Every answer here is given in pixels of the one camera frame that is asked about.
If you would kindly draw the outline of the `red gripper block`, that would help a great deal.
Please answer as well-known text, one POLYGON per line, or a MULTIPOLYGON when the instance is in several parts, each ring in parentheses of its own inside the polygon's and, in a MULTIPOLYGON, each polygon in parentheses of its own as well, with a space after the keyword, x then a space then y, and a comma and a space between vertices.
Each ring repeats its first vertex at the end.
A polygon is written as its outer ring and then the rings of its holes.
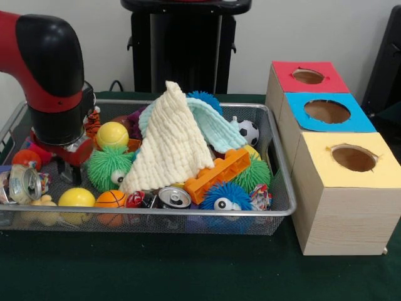
POLYGON ((66 175, 65 163, 73 166, 73 184, 81 186, 81 165, 90 158, 95 148, 91 138, 83 134, 79 139, 70 144, 51 145, 40 141, 34 129, 30 130, 30 138, 38 147, 60 157, 58 158, 58 174, 60 176, 66 175))

